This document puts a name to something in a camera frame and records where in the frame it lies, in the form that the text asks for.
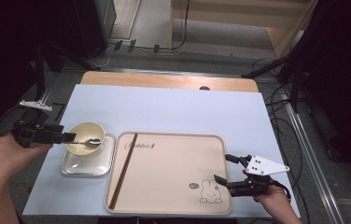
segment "white bowl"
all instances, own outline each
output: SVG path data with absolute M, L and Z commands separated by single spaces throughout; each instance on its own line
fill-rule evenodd
M 77 156 L 83 156 L 91 154 L 103 147 L 105 140 L 105 131 L 103 127 L 96 122 L 82 122 L 70 129 L 70 133 L 76 133 L 74 142 L 86 142 L 92 138 L 98 138 L 101 140 L 101 144 L 96 148 L 86 147 L 82 144 L 65 144 L 65 147 L 69 152 Z

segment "chopstick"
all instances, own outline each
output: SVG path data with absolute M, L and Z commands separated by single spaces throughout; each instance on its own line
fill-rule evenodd
M 111 210 L 114 210 L 115 204 L 117 203 L 117 199 L 118 199 L 119 193 L 120 193 L 120 188 L 122 187 L 123 179 L 126 175 L 126 170 L 127 170 L 127 167 L 129 166 L 129 161 L 130 161 L 130 158 L 132 157 L 132 153 L 134 150 L 134 145 L 135 145 L 136 140 L 137 140 L 137 133 L 134 134 L 134 138 L 133 138 L 132 144 L 130 145 L 130 149 L 129 149 L 129 152 L 128 152 L 127 157 L 126 157 L 126 161 L 123 164 L 123 168 L 122 168 L 122 171 L 120 173 L 120 177 L 118 179 L 117 186 L 115 187 L 114 195 L 112 196 L 111 203 L 109 204 L 108 208 Z

